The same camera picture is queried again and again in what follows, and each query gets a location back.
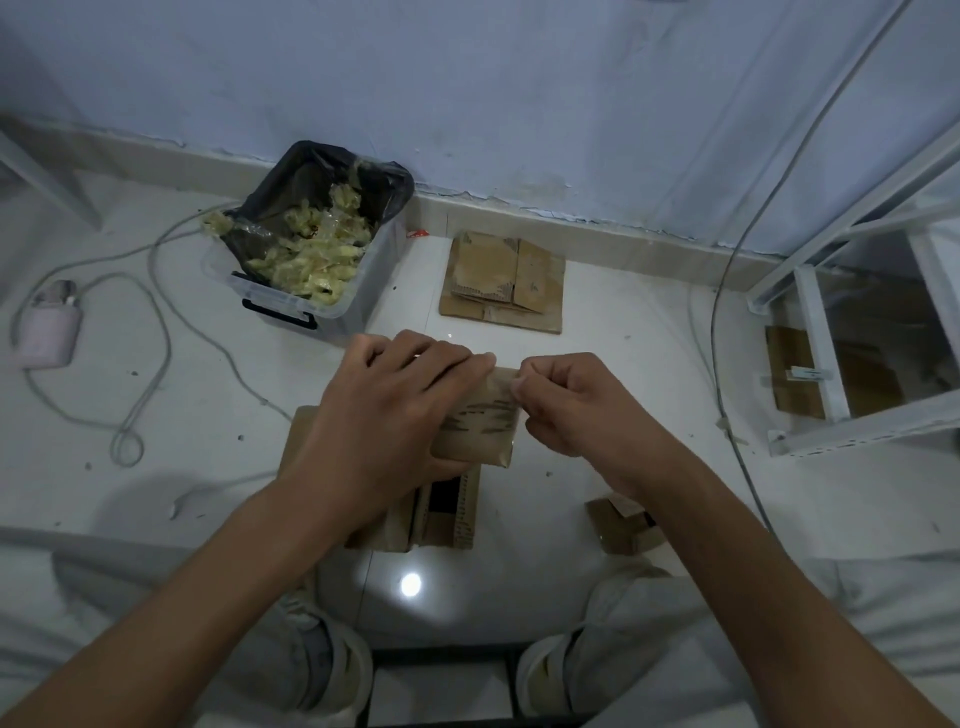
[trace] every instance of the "forearm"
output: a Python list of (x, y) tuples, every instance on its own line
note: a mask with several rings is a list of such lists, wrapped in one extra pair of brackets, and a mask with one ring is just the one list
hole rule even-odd
[(949, 722), (857, 633), (692, 453), (639, 496), (778, 725)]
[(0, 725), (175, 724), (247, 630), (332, 545), (302, 543), (312, 537), (291, 522), (302, 509), (291, 511), (288, 498), (274, 485), (248, 500), (166, 584)]

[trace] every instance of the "white wall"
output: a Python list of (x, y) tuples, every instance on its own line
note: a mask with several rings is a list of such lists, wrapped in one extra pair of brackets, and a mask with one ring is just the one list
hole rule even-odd
[[(0, 109), (266, 159), (308, 137), (437, 188), (730, 240), (895, 5), (0, 0)], [(752, 248), (789, 250), (960, 117), (958, 37), (960, 5), (916, 0)]]

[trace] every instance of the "left hand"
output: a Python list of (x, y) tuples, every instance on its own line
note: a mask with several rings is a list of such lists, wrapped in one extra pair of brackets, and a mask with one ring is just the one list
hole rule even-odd
[(454, 405), (491, 372), (492, 353), (401, 331), (391, 341), (359, 334), (327, 385), (317, 418), (277, 482), (346, 536), (425, 483), (464, 473), (430, 444)]

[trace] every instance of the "clear plastic bin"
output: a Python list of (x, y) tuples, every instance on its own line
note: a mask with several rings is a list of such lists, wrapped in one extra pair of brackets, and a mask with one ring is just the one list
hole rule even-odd
[(317, 305), (247, 279), (220, 240), (211, 243), (201, 265), (208, 277), (236, 291), (243, 307), (260, 314), (267, 323), (344, 344), (366, 329), (380, 294), (409, 245), (405, 208), (380, 226), (360, 259), (356, 276), (333, 305)]

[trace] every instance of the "right hand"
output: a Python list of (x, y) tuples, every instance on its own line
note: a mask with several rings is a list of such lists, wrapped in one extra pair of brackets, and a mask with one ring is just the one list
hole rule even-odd
[(585, 457), (625, 496), (641, 498), (695, 457), (595, 354), (524, 359), (512, 387), (530, 415), (531, 435), (556, 452)]

